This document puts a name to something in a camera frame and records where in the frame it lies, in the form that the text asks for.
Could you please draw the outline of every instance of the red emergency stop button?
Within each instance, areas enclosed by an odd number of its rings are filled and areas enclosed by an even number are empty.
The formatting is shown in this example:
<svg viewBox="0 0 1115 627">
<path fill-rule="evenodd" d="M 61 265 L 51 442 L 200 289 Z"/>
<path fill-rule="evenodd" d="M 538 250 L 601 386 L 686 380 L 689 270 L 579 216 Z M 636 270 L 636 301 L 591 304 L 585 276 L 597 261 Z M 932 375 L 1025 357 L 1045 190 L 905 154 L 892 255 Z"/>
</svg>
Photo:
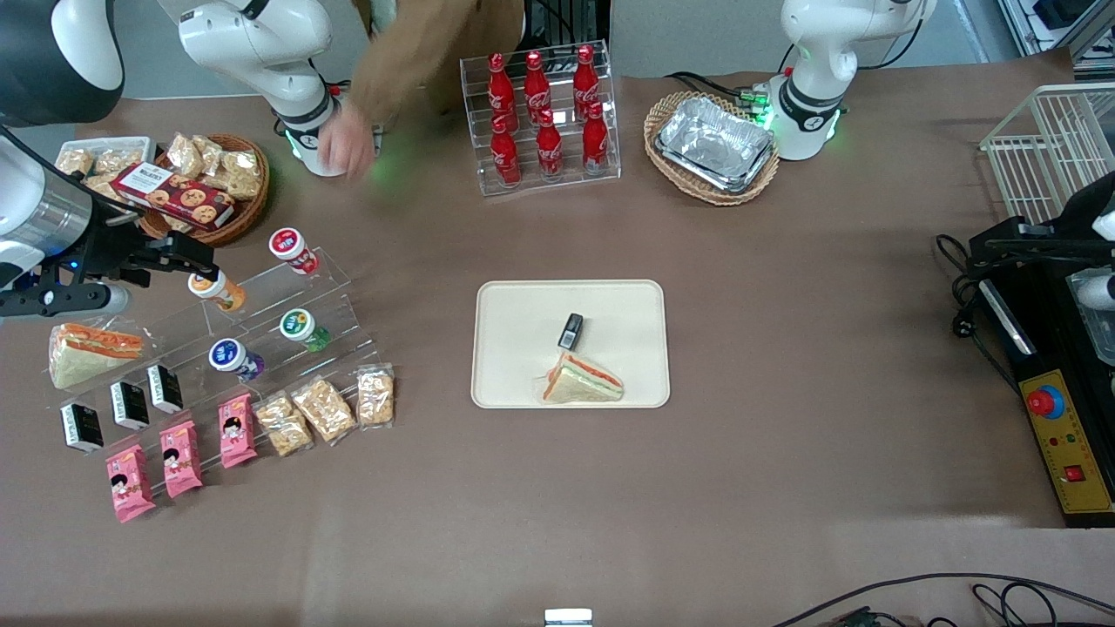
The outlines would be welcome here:
<svg viewBox="0 0 1115 627">
<path fill-rule="evenodd" d="M 1026 395 L 1026 406 L 1035 414 L 1055 421 L 1065 414 L 1065 397 L 1051 385 L 1043 385 Z"/>
<path fill-rule="evenodd" d="M 1084 469 L 1080 466 L 1065 466 L 1065 481 L 1069 483 L 1084 481 Z"/>
</svg>

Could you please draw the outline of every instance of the coca-cola bottle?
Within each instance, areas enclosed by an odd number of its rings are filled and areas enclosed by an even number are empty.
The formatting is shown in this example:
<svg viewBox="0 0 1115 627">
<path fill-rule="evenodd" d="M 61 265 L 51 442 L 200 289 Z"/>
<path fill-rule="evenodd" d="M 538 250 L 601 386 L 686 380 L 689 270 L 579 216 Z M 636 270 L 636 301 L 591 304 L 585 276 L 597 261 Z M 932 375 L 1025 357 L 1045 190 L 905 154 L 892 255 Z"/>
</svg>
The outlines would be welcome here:
<svg viewBox="0 0 1115 627">
<path fill-rule="evenodd" d="M 599 100 L 597 90 L 600 88 L 600 78 L 597 77 L 597 68 L 593 61 L 597 52 L 592 46 L 585 44 L 576 50 L 576 71 L 573 73 L 573 106 L 576 108 L 576 118 L 584 120 L 589 118 L 589 105 Z"/>
<path fill-rule="evenodd" d="M 542 52 L 531 50 L 526 54 L 526 79 L 523 81 L 523 93 L 526 95 L 526 110 L 531 114 L 531 124 L 540 124 L 539 115 L 550 108 L 550 80 L 542 71 Z"/>
<path fill-rule="evenodd" d="M 604 107 L 591 103 L 589 119 L 584 123 L 584 173 L 598 176 L 608 167 L 608 126 L 604 124 Z"/>
<path fill-rule="evenodd" d="M 539 166 L 542 168 L 542 180 L 553 183 L 561 180 L 564 163 L 561 153 L 561 133 L 554 128 L 554 112 L 549 108 L 539 114 Z"/>
<path fill-rule="evenodd" d="M 497 120 L 503 120 L 508 133 L 518 131 L 518 115 L 515 113 L 515 88 L 504 69 L 503 55 L 493 52 L 488 57 L 488 103 L 492 104 L 492 127 Z"/>
<path fill-rule="evenodd" d="M 504 119 L 492 120 L 492 158 L 500 175 L 500 185 L 508 190 L 517 187 L 523 180 L 518 170 L 518 149 L 515 141 L 507 134 L 507 123 Z"/>
</svg>

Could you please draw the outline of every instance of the wicker basket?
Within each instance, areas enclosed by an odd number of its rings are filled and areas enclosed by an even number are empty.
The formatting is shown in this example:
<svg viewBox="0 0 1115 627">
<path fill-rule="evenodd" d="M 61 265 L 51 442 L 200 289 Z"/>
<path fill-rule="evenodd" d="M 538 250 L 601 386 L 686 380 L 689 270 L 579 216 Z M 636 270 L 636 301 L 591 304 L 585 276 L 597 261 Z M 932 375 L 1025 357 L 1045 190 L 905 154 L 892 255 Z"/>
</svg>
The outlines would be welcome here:
<svg viewBox="0 0 1115 627">
<path fill-rule="evenodd" d="M 755 176 L 755 180 L 752 181 L 752 184 L 749 187 L 747 187 L 747 191 L 744 192 L 743 194 L 727 194 L 721 190 L 716 189 L 708 181 L 700 179 L 696 174 L 689 172 L 688 170 L 681 167 L 680 165 L 673 163 L 672 161 L 663 157 L 655 148 L 655 136 L 657 136 L 658 132 L 662 129 L 662 126 L 666 126 L 666 123 L 669 122 L 670 117 L 673 115 L 673 112 L 677 110 L 678 105 L 680 105 L 682 100 L 687 100 L 689 98 L 697 98 L 700 96 L 705 96 L 706 98 L 711 99 L 720 108 L 730 114 L 738 115 L 740 117 L 745 116 L 743 109 L 740 109 L 739 107 L 733 105 L 731 103 L 725 100 L 719 96 L 701 94 L 699 91 L 678 91 L 677 94 L 671 94 L 662 98 L 661 100 L 658 102 L 657 105 L 651 107 L 650 113 L 647 114 L 647 119 L 642 123 L 643 147 L 647 151 L 647 156 L 650 157 L 650 161 L 651 163 L 655 164 L 655 167 L 658 167 L 658 170 L 663 175 L 666 175 L 666 177 L 669 179 L 671 183 L 677 185 L 679 190 L 689 194 L 690 196 L 695 199 L 700 199 L 709 204 L 715 204 L 718 206 L 733 206 L 737 204 L 743 204 L 754 199 L 755 196 L 759 195 L 759 192 L 762 192 L 763 189 L 770 183 L 770 180 L 774 179 L 775 172 L 778 171 L 777 148 L 775 149 L 775 153 L 770 155 L 770 158 L 767 160 L 766 164 L 763 166 L 763 170 L 760 170 L 759 173 Z"/>
<path fill-rule="evenodd" d="M 234 205 L 235 214 L 227 224 L 221 226 L 216 231 L 202 231 L 201 229 L 194 229 L 190 232 L 191 238 L 202 243 L 206 243 L 211 247 L 223 247 L 240 239 L 248 232 L 249 229 L 252 228 L 253 224 L 260 221 L 260 218 L 263 216 L 263 208 L 268 203 L 268 186 L 271 183 L 271 168 L 268 165 L 268 157 L 263 154 L 263 151 L 243 137 L 237 137 L 235 135 L 210 135 L 210 139 L 229 152 L 254 152 L 256 163 L 259 163 L 260 166 L 260 172 L 263 174 L 263 181 L 260 182 L 260 194 L 250 201 L 236 202 Z M 155 165 L 169 168 L 171 162 L 166 157 L 166 153 L 163 153 L 157 160 L 155 160 Z M 139 225 L 148 235 L 153 238 L 166 237 L 166 233 L 171 230 L 166 220 L 163 220 L 163 214 L 157 211 L 148 211 L 139 221 Z"/>
</svg>

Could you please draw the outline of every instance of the foil container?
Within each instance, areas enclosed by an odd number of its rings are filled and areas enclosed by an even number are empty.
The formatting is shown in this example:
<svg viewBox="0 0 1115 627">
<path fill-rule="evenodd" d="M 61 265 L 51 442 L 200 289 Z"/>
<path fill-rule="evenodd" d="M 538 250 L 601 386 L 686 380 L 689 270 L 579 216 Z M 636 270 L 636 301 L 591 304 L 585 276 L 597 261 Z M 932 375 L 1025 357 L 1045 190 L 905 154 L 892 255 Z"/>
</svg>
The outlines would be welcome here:
<svg viewBox="0 0 1115 627">
<path fill-rule="evenodd" d="M 698 97 L 678 105 L 655 137 L 655 147 L 718 190 L 739 194 L 774 154 L 774 135 Z"/>
</svg>

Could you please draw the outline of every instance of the acrylic bottle rack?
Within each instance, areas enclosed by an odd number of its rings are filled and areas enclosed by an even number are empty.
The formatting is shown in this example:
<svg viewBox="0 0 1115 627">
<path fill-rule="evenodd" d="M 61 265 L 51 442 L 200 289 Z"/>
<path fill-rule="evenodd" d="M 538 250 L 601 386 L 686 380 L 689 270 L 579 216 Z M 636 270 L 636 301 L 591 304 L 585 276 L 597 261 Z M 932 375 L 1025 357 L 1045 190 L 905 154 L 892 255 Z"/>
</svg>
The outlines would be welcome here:
<svg viewBox="0 0 1115 627">
<path fill-rule="evenodd" d="M 518 165 L 522 171 L 522 182 L 513 190 L 500 184 L 500 175 L 492 158 L 492 106 L 488 104 L 487 57 L 474 57 L 460 60 L 460 85 L 465 94 L 465 110 L 468 114 L 468 133 L 472 135 L 473 148 L 476 152 L 476 177 L 479 180 L 481 193 L 485 196 L 508 194 L 535 187 L 560 187 L 574 183 L 588 183 L 608 179 L 619 179 L 620 137 L 615 114 L 615 91 L 612 85 L 612 62 L 604 41 L 589 41 L 595 51 L 597 77 L 600 79 L 599 98 L 604 109 L 604 124 L 608 126 L 608 163 L 601 174 L 590 176 L 584 172 L 582 154 L 584 153 L 581 132 L 584 120 L 576 117 L 573 106 L 573 73 L 576 71 L 576 46 L 553 46 L 539 48 L 544 59 L 546 78 L 550 80 L 551 105 L 554 112 L 554 127 L 561 133 L 562 153 L 564 155 L 563 176 L 560 181 L 547 183 L 542 180 L 539 168 L 539 148 L 535 143 L 537 128 L 531 126 L 526 113 L 526 97 L 523 95 L 523 77 L 526 74 L 526 52 L 515 52 L 504 57 L 507 76 L 515 88 L 515 112 L 518 116 L 518 131 L 512 134 L 515 147 L 518 148 Z"/>
<path fill-rule="evenodd" d="M 61 406 L 79 403 L 96 409 L 100 419 L 104 448 L 88 456 L 104 461 L 109 455 L 139 444 L 147 457 L 147 472 L 156 495 L 164 492 L 159 432 L 192 419 L 197 432 L 197 450 L 202 470 L 219 463 L 220 433 L 217 407 L 236 396 L 251 393 L 259 401 L 275 392 L 292 390 L 311 377 L 320 375 L 331 383 L 350 403 L 356 396 L 356 369 L 379 361 L 371 337 L 360 327 L 349 302 L 347 274 L 320 248 L 314 249 L 320 267 L 312 276 L 295 273 L 285 263 L 275 266 L 251 279 L 240 281 L 248 299 L 233 312 L 224 312 L 214 303 L 198 301 L 173 316 L 143 327 L 147 335 L 144 357 L 65 390 L 48 384 L 48 408 L 58 416 Z M 319 327 L 329 330 L 331 340 L 317 353 L 284 338 L 279 330 L 283 314 L 294 308 L 310 311 Z M 221 338 L 240 340 L 249 350 L 263 357 L 263 374 L 241 384 L 235 375 L 219 373 L 209 363 L 209 351 Z M 165 414 L 151 406 L 146 369 L 162 364 L 182 387 L 184 408 Z M 109 386 L 125 380 L 144 390 L 151 425 L 135 432 L 113 421 Z M 266 433 L 259 428 L 255 442 L 266 454 Z"/>
</svg>

